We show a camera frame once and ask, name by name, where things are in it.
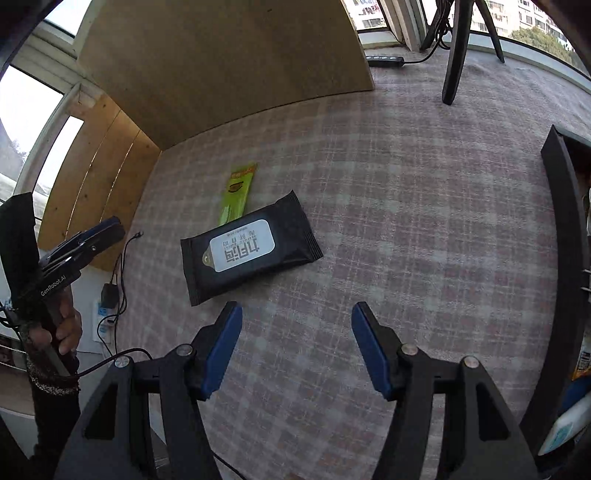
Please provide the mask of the left forearm black sleeve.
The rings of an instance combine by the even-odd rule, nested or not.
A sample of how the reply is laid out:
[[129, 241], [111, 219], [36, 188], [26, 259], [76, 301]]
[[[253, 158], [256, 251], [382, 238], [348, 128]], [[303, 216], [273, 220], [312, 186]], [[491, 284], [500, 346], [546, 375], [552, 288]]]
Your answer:
[[37, 443], [27, 457], [1, 420], [1, 478], [53, 479], [63, 450], [80, 416], [79, 381], [54, 375], [27, 360]]

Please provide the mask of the person left hand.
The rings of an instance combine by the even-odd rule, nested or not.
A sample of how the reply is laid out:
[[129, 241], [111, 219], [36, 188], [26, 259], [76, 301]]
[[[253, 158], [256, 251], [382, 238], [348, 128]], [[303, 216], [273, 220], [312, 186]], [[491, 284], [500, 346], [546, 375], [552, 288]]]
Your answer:
[[74, 308], [71, 287], [55, 293], [47, 306], [56, 331], [52, 334], [40, 325], [30, 328], [29, 338], [33, 345], [43, 350], [50, 346], [53, 339], [57, 339], [61, 355], [75, 353], [82, 336], [82, 321], [80, 313]]

